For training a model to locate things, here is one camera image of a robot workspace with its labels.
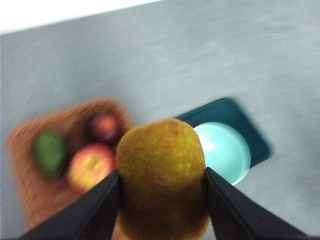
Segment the wicker basket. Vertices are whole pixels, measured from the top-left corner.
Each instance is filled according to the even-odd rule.
[[[113,98],[101,98],[34,118],[11,132],[8,139],[10,159],[29,229],[81,196],[68,185],[65,175],[53,181],[38,170],[32,151],[34,140],[43,131],[58,130],[66,137],[72,156],[90,142],[85,131],[88,120],[106,111],[112,111],[118,117],[122,134],[133,126],[121,103]]]

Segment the dark teal tray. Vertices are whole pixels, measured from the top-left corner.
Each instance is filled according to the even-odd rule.
[[[250,168],[268,159],[271,155],[267,142],[232,98],[225,97],[215,100],[175,118],[193,127],[205,122],[221,122],[233,127],[244,137],[249,146]]]

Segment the gray table surface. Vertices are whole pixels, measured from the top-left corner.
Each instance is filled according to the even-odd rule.
[[[236,97],[274,151],[237,188],[320,235],[319,13],[317,0],[165,0],[1,36],[1,237],[26,230],[9,132],[105,95],[137,125]]]

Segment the teal bowl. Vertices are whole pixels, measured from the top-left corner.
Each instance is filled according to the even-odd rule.
[[[251,164],[249,146],[233,127],[221,122],[205,122],[194,128],[199,136],[204,160],[230,184],[239,183]]]

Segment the kiwi fruit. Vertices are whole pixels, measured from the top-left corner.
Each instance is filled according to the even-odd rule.
[[[197,133],[168,118],[127,132],[116,150],[117,222],[131,240],[196,240],[206,231],[205,158]]]

